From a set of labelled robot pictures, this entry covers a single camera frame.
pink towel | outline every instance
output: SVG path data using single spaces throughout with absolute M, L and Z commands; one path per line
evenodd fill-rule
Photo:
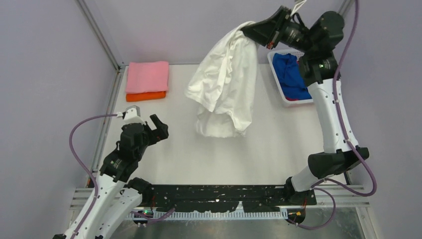
M 151 63 L 129 63 L 127 71 L 126 93 L 168 91 L 169 63 L 158 61 Z

orange towel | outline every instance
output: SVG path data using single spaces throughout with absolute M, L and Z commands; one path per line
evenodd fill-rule
M 166 92 L 147 92 L 139 94 L 126 94 L 127 102 L 136 102 L 136 101 L 147 101 L 147 100 L 156 100 L 166 97 Z

